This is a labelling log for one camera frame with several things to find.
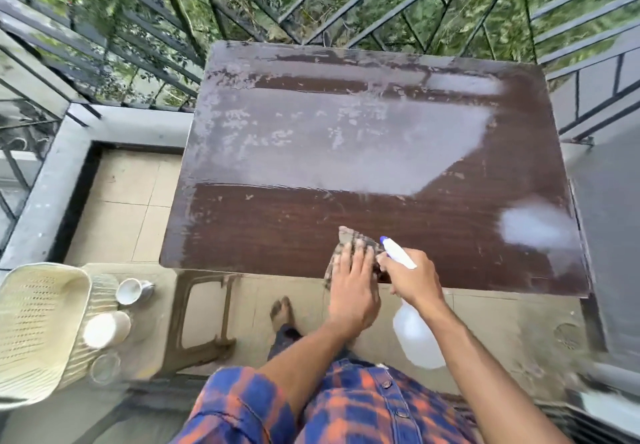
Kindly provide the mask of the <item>dark trouser leg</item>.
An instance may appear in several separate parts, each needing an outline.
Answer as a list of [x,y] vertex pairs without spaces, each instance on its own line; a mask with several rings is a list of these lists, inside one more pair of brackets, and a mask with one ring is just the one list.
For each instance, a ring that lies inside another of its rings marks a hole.
[[272,344],[267,361],[272,360],[278,354],[291,347],[292,344],[302,339],[303,335],[298,331],[294,324],[283,324],[275,334],[275,340]]

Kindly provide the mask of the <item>brown wooden table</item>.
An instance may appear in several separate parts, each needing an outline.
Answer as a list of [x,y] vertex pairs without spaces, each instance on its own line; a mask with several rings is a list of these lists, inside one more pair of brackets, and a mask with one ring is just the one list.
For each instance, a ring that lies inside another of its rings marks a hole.
[[211,44],[159,263],[320,278],[340,226],[447,288],[591,292],[539,66]]

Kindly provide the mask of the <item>person's right forearm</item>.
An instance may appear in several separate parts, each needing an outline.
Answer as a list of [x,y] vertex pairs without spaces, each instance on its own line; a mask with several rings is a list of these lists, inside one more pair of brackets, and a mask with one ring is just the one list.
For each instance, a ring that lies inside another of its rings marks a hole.
[[572,444],[442,298],[414,304],[476,418],[485,444]]

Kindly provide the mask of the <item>cream plastic basket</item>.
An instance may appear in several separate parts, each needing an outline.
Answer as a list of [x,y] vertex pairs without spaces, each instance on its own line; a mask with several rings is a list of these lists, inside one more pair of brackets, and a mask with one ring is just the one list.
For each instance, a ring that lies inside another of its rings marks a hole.
[[117,309],[117,279],[60,263],[21,265],[0,284],[0,412],[43,401],[84,378],[101,353],[83,339]]

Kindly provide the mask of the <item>white ceramic cup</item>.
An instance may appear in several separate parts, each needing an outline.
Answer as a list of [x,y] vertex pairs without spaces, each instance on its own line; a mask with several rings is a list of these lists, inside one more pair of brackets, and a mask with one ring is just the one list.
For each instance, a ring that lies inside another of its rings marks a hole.
[[116,290],[116,301],[121,306],[145,303],[154,293],[155,284],[145,279],[127,278]]

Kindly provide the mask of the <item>white spray bottle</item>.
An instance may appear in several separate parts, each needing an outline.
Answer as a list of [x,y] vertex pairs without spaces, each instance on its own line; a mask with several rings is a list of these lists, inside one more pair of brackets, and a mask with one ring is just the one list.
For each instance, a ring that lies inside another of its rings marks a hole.
[[[410,255],[389,237],[380,237],[387,256],[409,270],[417,265]],[[445,359],[435,336],[419,312],[404,299],[393,319],[393,328],[404,355],[413,365],[426,370],[445,367]]]

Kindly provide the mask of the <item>clear glass tumbler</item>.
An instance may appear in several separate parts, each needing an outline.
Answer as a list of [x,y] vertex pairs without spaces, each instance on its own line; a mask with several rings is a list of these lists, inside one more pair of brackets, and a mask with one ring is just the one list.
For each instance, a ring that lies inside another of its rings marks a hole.
[[89,378],[99,386],[106,386],[120,378],[122,360],[116,351],[100,354],[91,364]]

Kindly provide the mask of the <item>white plastic cup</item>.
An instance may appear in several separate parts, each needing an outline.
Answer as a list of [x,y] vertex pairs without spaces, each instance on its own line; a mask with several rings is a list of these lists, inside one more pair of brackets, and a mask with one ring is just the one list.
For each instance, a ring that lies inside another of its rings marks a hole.
[[92,349],[102,350],[125,341],[131,332],[132,322],[124,311],[108,311],[90,319],[83,330],[83,341]]

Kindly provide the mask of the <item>person's left foot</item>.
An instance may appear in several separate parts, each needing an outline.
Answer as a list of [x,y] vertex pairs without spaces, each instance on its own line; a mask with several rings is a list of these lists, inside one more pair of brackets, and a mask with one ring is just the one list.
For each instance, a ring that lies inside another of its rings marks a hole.
[[285,295],[281,299],[274,301],[269,317],[275,333],[283,329],[295,328],[294,313],[288,296]]

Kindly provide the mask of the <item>person's left forearm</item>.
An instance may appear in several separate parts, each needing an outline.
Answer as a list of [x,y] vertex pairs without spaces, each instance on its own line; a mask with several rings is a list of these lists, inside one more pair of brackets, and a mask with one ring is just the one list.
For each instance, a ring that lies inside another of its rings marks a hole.
[[333,359],[371,324],[371,320],[331,317],[270,359],[258,372],[283,393],[293,416],[298,418]]

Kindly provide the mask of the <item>blue orange plaid shirt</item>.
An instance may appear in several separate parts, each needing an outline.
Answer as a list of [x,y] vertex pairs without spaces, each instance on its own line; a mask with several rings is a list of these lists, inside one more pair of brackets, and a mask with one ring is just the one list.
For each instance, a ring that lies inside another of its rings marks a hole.
[[476,444],[437,392],[395,368],[357,359],[329,367],[295,417],[284,392],[251,367],[207,380],[170,444]]

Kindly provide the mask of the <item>black metal railing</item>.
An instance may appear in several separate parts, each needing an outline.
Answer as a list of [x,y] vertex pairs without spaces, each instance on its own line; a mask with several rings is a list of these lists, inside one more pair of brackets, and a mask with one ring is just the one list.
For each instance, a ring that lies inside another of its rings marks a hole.
[[0,0],[0,269],[47,259],[102,108],[193,112],[216,40],[528,61],[573,83],[563,154],[636,114],[640,0]]

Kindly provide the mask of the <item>brown plastic stool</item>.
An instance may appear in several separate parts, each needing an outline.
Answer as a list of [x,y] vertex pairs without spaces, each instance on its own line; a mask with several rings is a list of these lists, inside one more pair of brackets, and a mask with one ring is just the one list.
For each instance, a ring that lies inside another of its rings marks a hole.
[[228,358],[236,339],[227,334],[235,274],[175,270],[156,263],[88,263],[91,274],[148,281],[149,296],[120,305],[132,321],[125,340],[111,351],[119,364],[110,380],[149,381]]

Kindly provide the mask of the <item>person's right hand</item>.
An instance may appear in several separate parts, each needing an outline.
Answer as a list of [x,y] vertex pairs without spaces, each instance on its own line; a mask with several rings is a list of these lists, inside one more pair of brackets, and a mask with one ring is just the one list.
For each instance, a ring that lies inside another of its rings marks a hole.
[[411,258],[415,268],[409,269],[404,265],[406,279],[403,293],[395,294],[414,307],[423,317],[430,317],[432,313],[442,310],[446,305],[435,265],[423,251],[412,248],[403,248],[403,251]]

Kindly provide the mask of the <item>checkered cleaning cloth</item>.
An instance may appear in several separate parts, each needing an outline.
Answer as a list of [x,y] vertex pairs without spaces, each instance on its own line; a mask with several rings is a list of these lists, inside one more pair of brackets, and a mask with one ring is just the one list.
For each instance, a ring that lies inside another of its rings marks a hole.
[[339,242],[337,246],[335,246],[333,254],[330,257],[330,261],[326,268],[326,272],[324,274],[324,288],[327,291],[331,289],[332,285],[334,259],[338,254],[342,253],[343,247],[346,244],[351,246],[351,254],[354,254],[356,248],[360,245],[363,247],[365,253],[367,252],[367,248],[371,247],[372,253],[374,254],[374,262],[372,266],[372,274],[374,279],[379,283],[390,283],[388,274],[381,270],[380,264],[377,262],[376,258],[379,254],[385,251],[381,243],[344,225],[341,225],[339,227],[338,239]]

